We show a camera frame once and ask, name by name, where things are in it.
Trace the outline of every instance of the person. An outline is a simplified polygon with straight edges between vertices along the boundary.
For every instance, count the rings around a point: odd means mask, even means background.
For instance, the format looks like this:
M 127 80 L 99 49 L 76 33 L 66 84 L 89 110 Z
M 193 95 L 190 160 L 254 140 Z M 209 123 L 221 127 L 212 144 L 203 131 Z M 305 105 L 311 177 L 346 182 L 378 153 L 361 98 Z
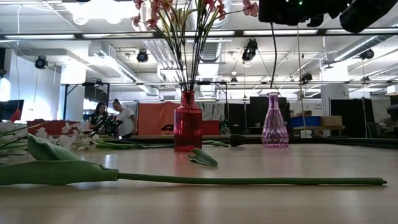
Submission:
M 387 113 L 390 115 L 389 118 L 383 118 L 380 120 L 379 129 L 382 135 L 387 135 L 388 132 L 393 132 L 395 127 L 398 127 L 398 105 L 390 105 L 387 107 Z
M 97 132 L 97 134 L 106 134 L 106 120 L 108 113 L 106 112 L 106 105 L 98 103 L 95 112 L 90 115 L 90 128 Z
M 119 112 L 117 116 L 118 121 L 123 124 L 119 125 L 119 136 L 122 138 L 130 138 L 132 134 L 137 133 L 137 117 L 130 108 L 123 108 L 118 99 L 113 101 L 113 109 Z

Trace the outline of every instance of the purple glass vase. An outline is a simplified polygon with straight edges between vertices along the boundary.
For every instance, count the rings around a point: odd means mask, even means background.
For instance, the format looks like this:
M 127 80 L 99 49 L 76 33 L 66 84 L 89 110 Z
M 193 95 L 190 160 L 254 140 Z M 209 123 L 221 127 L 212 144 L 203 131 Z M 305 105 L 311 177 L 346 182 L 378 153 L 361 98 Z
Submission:
M 266 120 L 262 129 L 262 143 L 267 147 L 287 147 L 289 145 L 289 134 L 278 104 L 278 93 L 268 94 L 269 106 Z
M 174 110 L 174 151 L 201 149 L 201 114 L 195 106 L 195 92 L 183 91 L 181 105 Z

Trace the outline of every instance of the cardboard box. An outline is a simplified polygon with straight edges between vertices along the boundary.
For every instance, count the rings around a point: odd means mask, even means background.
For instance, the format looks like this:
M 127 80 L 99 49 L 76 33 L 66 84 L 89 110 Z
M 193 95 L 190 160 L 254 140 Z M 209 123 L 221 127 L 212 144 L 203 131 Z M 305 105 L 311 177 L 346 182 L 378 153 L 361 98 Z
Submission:
M 341 120 L 341 116 L 322 116 L 321 117 L 321 126 L 323 127 L 336 127 L 342 126 L 343 121 Z

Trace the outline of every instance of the white shirt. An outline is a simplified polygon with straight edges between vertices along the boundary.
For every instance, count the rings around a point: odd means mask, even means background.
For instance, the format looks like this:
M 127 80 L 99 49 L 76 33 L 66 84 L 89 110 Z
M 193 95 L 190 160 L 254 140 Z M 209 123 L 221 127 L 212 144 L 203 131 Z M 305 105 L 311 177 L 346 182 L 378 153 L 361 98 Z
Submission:
M 132 129 L 134 128 L 134 122 L 130 118 L 131 115 L 135 115 L 132 109 L 123 108 L 122 112 L 118 114 L 117 120 L 123 121 L 123 124 L 119 126 L 119 135 L 125 136 L 127 134 L 131 134 Z

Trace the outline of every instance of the blue box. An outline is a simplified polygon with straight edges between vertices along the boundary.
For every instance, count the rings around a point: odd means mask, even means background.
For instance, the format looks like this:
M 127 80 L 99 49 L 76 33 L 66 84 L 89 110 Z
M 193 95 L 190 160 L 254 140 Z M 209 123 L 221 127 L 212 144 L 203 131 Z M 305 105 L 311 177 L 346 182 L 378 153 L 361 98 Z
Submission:
M 305 116 L 306 126 L 321 126 L 321 116 Z M 290 119 L 292 127 L 304 127 L 303 117 L 298 116 Z

